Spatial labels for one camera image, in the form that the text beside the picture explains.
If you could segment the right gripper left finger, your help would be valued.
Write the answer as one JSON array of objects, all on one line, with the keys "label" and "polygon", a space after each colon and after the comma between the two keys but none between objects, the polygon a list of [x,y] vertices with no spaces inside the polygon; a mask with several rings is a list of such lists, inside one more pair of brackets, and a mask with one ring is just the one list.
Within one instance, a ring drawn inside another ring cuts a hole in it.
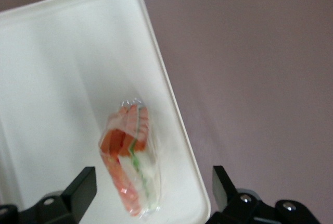
[{"label": "right gripper left finger", "polygon": [[19,223],[79,223],[97,193],[95,167],[85,167],[62,192],[48,194],[19,213]]}]

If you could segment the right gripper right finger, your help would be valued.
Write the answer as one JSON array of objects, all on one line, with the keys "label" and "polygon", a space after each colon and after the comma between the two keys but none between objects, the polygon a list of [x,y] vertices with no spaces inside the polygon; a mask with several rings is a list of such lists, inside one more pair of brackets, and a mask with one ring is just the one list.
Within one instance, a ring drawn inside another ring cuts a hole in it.
[{"label": "right gripper right finger", "polygon": [[238,192],[223,166],[213,166],[212,189],[219,210],[208,224],[255,223],[259,201],[250,193]]}]

